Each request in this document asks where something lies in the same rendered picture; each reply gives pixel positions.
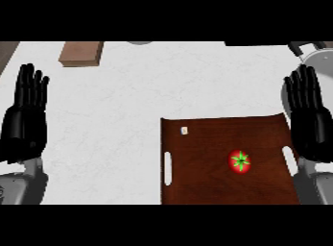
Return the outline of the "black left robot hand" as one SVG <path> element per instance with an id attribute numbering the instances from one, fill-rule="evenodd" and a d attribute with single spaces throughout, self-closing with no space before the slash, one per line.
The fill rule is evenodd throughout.
<path id="1" fill-rule="evenodd" d="M 41 156 L 47 145 L 47 86 L 50 78 L 30 63 L 19 67 L 14 101 L 4 111 L 0 129 L 0 162 Z"/>

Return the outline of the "brown wooden block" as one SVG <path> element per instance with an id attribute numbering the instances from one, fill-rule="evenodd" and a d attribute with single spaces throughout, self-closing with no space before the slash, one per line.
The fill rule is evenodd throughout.
<path id="1" fill-rule="evenodd" d="M 66 41 L 57 61 L 63 67 L 98 66 L 101 41 Z"/>

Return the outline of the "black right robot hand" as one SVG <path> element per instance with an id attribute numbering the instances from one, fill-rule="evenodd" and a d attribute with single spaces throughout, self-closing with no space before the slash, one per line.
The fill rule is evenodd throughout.
<path id="1" fill-rule="evenodd" d="M 290 138 L 297 155 L 315 162 L 333 162 L 333 117 L 322 106 L 313 68 L 303 64 L 282 78 L 290 108 Z"/>

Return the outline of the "brown wooden tray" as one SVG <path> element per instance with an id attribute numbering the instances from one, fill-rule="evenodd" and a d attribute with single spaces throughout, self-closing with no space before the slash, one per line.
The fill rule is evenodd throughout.
<path id="1" fill-rule="evenodd" d="M 281 149 L 291 146 L 282 114 L 160 120 L 160 159 L 170 181 L 160 184 L 165 205 L 296 205 Z M 228 154 L 241 150 L 250 169 L 235 174 Z"/>

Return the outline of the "red tomato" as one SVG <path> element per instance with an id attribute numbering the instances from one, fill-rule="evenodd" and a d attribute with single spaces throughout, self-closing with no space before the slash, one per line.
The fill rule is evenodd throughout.
<path id="1" fill-rule="evenodd" d="M 250 157 L 249 154 L 241 150 L 232 150 L 228 154 L 228 167 L 231 171 L 243 175 L 250 169 Z"/>

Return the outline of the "grey pot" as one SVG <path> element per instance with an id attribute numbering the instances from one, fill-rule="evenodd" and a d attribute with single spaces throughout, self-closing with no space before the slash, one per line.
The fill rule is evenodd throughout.
<path id="1" fill-rule="evenodd" d="M 333 116 L 333 41 L 290 41 L 287 48 L 300 63 L 313 68 L 322 105 Z"/>

